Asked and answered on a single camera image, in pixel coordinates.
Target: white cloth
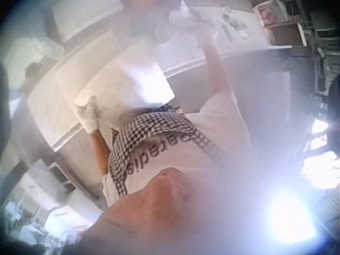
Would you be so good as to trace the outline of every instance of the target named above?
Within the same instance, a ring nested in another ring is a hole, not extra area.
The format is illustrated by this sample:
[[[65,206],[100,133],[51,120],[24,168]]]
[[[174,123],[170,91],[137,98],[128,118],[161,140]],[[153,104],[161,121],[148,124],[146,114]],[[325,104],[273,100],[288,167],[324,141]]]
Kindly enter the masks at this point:
[[[187,118],[215,145],[224,150],[230,160],[238,160],[251,151],[249,132],[244,124],[234,94],[223,91],[210,98],[199,113]],[[170,135],[132,160],[134,173],[125,181],[128,193],[143,189],[161,170],[175,167],[189,177],[200,179],[212,167],[211,159],[187,137]],[[109,175],[103,177],[103,193],[108,206],[119,199]]]

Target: person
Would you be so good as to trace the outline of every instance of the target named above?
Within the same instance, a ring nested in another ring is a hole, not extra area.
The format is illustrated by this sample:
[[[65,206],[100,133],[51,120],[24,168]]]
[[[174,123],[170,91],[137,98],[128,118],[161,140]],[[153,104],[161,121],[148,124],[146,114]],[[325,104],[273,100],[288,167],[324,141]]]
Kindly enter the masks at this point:
[[[113,247],[119,254],[117,247],[132,236],[148,249],[151,240],[165,244],[168,238],[195,235],[214,218],[209,194],[220,179],[214,169],[235,167],[251,155],[248,129],[214,46],[218,32],[202,23],[194,35],[205,54],[214,94],[199,113],[160,109],[133,118],[116,132],[110,151],[99,130],[95,99],[79,109],[109,208],[71,249],[74,254],[109,254]],[[222,167],[216,167],[219,157]]]

